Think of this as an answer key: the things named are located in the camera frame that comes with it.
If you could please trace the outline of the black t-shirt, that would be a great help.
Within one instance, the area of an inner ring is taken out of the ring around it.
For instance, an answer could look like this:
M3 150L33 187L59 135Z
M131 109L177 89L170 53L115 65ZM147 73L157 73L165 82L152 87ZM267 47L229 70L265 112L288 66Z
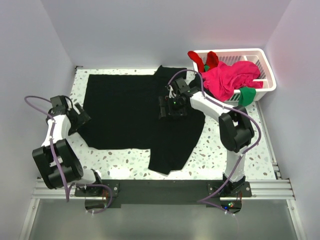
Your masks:
M168 175L184 168L202 134L205 115L193 108L178 119L159 119L158 98L184 68L160 66L152 75L91 74L83 109L90 121L79 130L97 150L150 150L148 168Z

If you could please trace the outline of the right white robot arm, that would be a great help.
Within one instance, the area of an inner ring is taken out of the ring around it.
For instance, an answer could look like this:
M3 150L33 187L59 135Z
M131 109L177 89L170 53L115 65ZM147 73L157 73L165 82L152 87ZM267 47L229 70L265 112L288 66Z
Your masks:
M223 173L223 183L213 193L201 199L201 202L224 192L233 197L246 181L245 159L255 136L252 127L253 120L243 106L232 106L210 97L199 88L178 90L174 97L160 96L159 119L179 119L187 116L187 110L192 108L214 119L219 126L219 137L227 151L226 168Z

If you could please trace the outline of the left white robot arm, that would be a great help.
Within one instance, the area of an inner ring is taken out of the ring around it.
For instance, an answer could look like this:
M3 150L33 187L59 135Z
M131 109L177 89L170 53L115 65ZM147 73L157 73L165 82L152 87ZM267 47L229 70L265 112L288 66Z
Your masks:
M67 187L68 184L85 185L82 192L99 196L104 190L101 174L84 169L67 141L80 127L91 120L79 103L73 104L66 96L50 99L47 134L41 147L32 151L40 175L49 189Z

